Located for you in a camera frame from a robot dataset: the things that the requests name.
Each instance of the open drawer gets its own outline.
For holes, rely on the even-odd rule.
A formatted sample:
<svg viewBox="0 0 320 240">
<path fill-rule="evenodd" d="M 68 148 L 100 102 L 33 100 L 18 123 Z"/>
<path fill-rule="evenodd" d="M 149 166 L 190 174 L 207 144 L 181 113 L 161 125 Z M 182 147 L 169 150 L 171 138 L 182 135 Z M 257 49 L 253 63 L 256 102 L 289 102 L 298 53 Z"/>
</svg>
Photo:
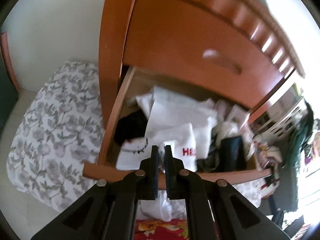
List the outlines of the open drawer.
<svg viewBox="0 0 320 240">
<path fill-rule="evenodd" d="M 92 179 L 105 179 L 108 182 L 115 182 L 122 180 L 125 175 L 131 172 L 119 171 L 115 168 L 120 146 L 113 141 L 114 133 L 119 118 L 127 116 L 129 113 L 138 110 L 137 106 L 127 106 L 126 101 L 135 95 L 147 93 L 154 85 L 162 86 L 175 92 L 188 95 L 197 100 L 212 98 L 214 101 L 217 101 L 221 98 L 221 96 L 213 93 L 212 91 L 196 85 L 191 85 L 189 83 L 174 78 L 169 78 L 161 74 L 151 73 L 149 70 L 130 67 L 125 75 L 118 96 L 112 108 L 97 164 L 84 164 L 83 175 L 85 177 Z M 247 162 L 247 170 L 245 171 L 199 173 L 199 175 L 202 177 L 202 179 L 209 181 L 225 179 L 230 184 L 238 184 L 263 178 L 271 174 L 269 169 L 258 171 L 256 163 L 257 160 L 256 156 L 254 155 Z M 159 189 L 166 188 L 165 176 L 161 171 L 159 172 L 158 185 Z"/>
</svg>

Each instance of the triangular cutout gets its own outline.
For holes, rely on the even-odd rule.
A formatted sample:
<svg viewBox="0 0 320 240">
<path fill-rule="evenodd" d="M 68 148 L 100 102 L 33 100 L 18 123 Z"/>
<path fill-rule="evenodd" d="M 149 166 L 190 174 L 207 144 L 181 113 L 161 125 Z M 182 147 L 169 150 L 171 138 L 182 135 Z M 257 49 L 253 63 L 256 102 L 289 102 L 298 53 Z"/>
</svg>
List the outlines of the triangular cutout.
<svg viewBox="0 0 320 240">
<path fill-rule="evenodd" d="M 92 206 L 93 198 L 88 198 L 78 209 L 76 209 L 72 214 L 70 214 L 63 222 L 67 227 L 74 230 L 79 230 L 83 225 L 87 214 Z"/>
<path fill-rule="evenodd" d="M 245 204 L 241 202 L 235 195 L 230 196 L 230 201 L 233 205 L 233 208 L 236 211 L 237 217 L 242 228 L 247 229 L 253 225 L 260 223 L 260 218 L 257 217 Z"/>
</svg>

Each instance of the floral cushion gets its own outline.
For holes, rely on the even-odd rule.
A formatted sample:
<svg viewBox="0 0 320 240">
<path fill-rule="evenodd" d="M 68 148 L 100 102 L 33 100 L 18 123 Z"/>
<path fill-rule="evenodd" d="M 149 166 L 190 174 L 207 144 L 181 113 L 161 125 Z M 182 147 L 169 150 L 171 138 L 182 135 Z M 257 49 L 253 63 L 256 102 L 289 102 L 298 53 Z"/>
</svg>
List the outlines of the floral cushion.
<svg viewBox="0 0 320 240">
<path fill-rule="evenodd" d="M 104 136 L 98 69 L 66 62 L 38 92 L 18 127 L 7 160 L 10 181 L 58 212 L 95 183 L 82 176 Z"/>
</svg>

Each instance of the drawer handle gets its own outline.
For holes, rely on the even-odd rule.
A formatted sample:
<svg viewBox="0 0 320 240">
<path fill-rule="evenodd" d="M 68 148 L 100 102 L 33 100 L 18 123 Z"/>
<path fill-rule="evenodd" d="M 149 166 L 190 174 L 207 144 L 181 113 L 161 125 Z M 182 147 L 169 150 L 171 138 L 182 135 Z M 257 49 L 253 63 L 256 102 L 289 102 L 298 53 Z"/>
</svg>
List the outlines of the drawer handle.
<svg viewBox="0 0 320 240">
<path fill-rule="evenodd" d="M 236 75 L 240 75 L 242 72 L 239 65 L 235 64 L 230 58 L 221 55 L 214 49 L 206 49 L 203 52 L 202 58 L 209 59 L 218 66 L 229 69 Z"/>
</svg>

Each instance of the red fabric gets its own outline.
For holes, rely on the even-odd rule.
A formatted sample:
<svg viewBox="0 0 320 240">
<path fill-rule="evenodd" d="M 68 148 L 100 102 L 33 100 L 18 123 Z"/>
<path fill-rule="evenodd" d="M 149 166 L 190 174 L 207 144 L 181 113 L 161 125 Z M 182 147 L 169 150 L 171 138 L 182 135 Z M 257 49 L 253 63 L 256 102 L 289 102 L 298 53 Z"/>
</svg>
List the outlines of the red fabric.
<svg viewBox="0 0 320 240">
<path fill-rule="evenodd" d="M 173 219 L 137 220 L 134 240 L 186 240 L 188 237 L 187 220 Z"/>
</svg>

